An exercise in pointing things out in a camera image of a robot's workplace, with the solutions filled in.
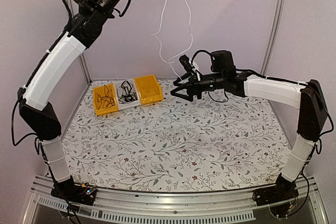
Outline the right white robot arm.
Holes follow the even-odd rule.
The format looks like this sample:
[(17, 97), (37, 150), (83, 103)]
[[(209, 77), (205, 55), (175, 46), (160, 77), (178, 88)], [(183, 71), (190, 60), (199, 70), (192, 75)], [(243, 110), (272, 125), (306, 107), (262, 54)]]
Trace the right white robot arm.
[(207, 52), (211, 59), (211, 74), (201, 74), (194, 59), (186, 55), (179, 58), (186, 74), (175, 82), (171, 95), (187, 101), (201, 99), (204, 92), (224, 90), (242, 98), (261, 98), (291, 106), (299, 111), (295, 144), (288, 161), (278, 177), (278, 185), (271, 190), (276, 201), (291, 194), (293, 183), (323, 135), (322, 129), (330, 115), (317, 80), (295, 82), (282, 78), (267, 77), (253, 70), (237, 69), (230, 51)]

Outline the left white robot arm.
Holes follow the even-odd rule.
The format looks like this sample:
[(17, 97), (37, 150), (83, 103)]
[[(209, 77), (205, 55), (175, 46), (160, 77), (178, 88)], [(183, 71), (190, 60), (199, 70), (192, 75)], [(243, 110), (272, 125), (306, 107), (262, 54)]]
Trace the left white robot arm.
[(41, 142), (41, 151), (56, 183), (67, 200), (78, 195), (61, 147), (61, 125), (49, 102), (54, 88), (72, 63), (100, 36), (120, 0), (62, 0), (69, 20), (46, 51), (27, 83), (18, 90), (20, 117)]

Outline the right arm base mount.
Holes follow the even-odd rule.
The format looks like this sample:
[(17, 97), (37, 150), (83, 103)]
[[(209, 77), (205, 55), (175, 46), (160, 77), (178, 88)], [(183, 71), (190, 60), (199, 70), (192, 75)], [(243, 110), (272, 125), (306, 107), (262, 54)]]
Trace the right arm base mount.
[(257, 206), (286, 201), (284, 204), (271, 207), (270, 212), (276, 218), (287, 218), (297, 204), (298, 196), (296, 183), (284, 179), (282, 173), (280, 173), (275, 185), (254, 190), (252, 199), (256, 202)]

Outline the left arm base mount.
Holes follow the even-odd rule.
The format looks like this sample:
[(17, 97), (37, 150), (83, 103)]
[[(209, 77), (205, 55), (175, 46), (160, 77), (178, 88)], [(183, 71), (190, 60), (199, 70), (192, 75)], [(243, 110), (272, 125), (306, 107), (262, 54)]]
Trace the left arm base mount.
[(95, 186), (90, 185), (89, 183), (76, 184), (71, 175), (63, 182), (56, 181), (53, 174), (51, 174), (51, 177), (54, 182), (51, 191), (53, 197), (69, 202), (93, 206), (97, 194), (97, 188)]

